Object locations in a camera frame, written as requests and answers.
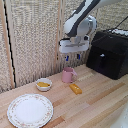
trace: wooden tabletop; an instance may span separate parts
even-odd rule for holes
[[[128,75],[111,80],[85,65],[75,68],[83,93],[76,95],[70,84],[61,81],[61,74],[48,77],[52,87],[41,92],[35,82],[0,94],[0,128],[15,128],[7,118],[9,104],[18,96],[35,93],[53,104],[52,119],[43,128],[110,128],[128,101]]]

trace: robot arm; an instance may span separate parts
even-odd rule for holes
[[[59,44],[61,53],[86,51],[89,47],[89,35],[97,26],[96,19],[89,14],[92,11],[121,0],[84,0],[64,24],[64,31],[71,39],[62,39]]]
[[[114,4],[120,2],[121,0],[84,0],[76,11],[69,17],[65,22],[64,31],[69,37],[75,37],[77,33],[78,25],[83,21],[88,15],[103,6]]]

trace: orange object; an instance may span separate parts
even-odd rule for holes
[[[76,95],[82,94],[82,90],[76,84],[70,84],[69,87]]]
[[[50,86],[50,84],[47,84],[47,83],[44,83],[44,82],[39,82],[37,85],[40,86],[40,87],[48,87],[48,86]]]

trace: black box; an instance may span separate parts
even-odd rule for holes
[[[115,80],[127,74],[128,38],[97,32],[86,66]]]

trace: small bowl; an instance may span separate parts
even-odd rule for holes
[[[44,83],[50,84],[50,86],[48,86],[48,87],[40,87],[40,86],[37,85],[39,82],[44,82]],[[52,81],[47,79],[47,78],[41,78],[41,79],[38,79],[36,81],[36,86],[40,91],[48,91],[52,86]]]

